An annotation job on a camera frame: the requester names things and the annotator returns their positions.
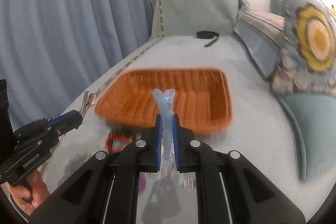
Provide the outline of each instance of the metal hair clip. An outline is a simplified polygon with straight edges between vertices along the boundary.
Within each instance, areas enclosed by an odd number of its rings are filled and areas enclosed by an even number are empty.
[[[95,99],[96,95],[94,93],[89,93],[88,91],[84,93],[83,104],[80,110],[82,117],[85,116],[86,112],[91,106],[95,105]]]

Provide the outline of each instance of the woven basket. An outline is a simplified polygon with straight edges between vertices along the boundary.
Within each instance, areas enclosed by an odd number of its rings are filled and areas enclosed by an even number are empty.
[[[175,89],[174,113],[182,127],[197,135],[227,129],[232,123],[231,96],[225,74],[217,69],[142,69],[122,74],[95,107],[110,122],[132,127],[155,125],[159,108],[153,89]]]

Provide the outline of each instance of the screw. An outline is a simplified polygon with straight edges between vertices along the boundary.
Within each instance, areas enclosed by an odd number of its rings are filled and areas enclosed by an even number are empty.
[[[192,140],[192,141],[190,142],[190,145],[191,145],[192,147],[199,147],[199,146],[201,145],[201,142],[198,141],[198,140]]]
[[[105,157],[106,157],[106,153],[103,152],[103,151],[99,151],[99,152],[96,153],[96,159],[97,160],[103,160],[103,159],[105,159]]]
[[[144,140],[138,140],[138,141],[136,141],[135,145],[137,147],[145,147],[146,141],[144,141]]]
[[[240,158],[240,153],[238,151],[232,151],[230,153],[230,157],[233,158],[233,159],[238,159],[238,158]]]

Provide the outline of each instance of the sunflower pillow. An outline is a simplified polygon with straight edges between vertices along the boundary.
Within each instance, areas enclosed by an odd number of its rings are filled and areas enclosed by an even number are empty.
[[[285,45],[273,77],[276,93],[336,97],[336,21],[320,0],[283,0]]]

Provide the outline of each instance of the blue curtain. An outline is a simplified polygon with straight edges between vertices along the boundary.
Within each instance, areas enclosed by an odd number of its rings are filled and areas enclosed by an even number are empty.
[[[148,41],[151,0],[0,0],[0,79],[13,128],[56,117]]]

